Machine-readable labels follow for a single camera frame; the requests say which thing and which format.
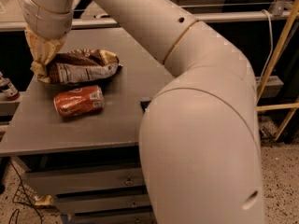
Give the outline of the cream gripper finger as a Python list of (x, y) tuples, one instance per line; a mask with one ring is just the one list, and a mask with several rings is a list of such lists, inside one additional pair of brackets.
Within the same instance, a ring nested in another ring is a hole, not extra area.
[(57, 53), (55, 54), (54, 56), (48, 58), (46, 61), (45, 61), (45, 65), (50, 65), (51, 63), (54, 63), (57, 59), (60, 59), (61, 58), (61, 55), (62, 53)]
[(35, 78), (43, 83), (50, 83), (50, 77), (47, 72), (47, 64), (50, 60), (46, 60), (44, 62), (33, 60), (31, 63), (31, 70), (34, 72)]

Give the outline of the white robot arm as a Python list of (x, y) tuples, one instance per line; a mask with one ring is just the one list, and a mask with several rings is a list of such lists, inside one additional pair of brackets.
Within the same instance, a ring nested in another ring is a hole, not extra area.
[[(169, 0), (93, 0), (174, 80), (150, 101), (139, 153), (158, 224), (264, 224), (256, 80), (245, 55)], [(73, 0), (24, 0), (45, 38), (71, 26)]]

